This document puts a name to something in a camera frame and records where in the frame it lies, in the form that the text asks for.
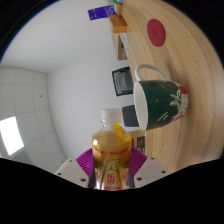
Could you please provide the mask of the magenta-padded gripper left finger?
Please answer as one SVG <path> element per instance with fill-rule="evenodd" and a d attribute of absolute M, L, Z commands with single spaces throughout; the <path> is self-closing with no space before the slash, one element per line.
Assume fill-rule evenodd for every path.
<path fill-rule="evenodd" d="M 94 188 L 96 180 L 92 150 L 88 149 L 76 159 L 67 159 L 55 175 L 78 186 Z"/>

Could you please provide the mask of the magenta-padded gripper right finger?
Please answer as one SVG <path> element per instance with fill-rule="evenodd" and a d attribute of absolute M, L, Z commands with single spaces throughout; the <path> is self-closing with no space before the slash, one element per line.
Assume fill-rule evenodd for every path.
<path fill-rule="evenodd" d="M 136 148 L 131 149 L 128 186 L 140 188 L 169 174 L 156 157 L 147 157 Z"/>

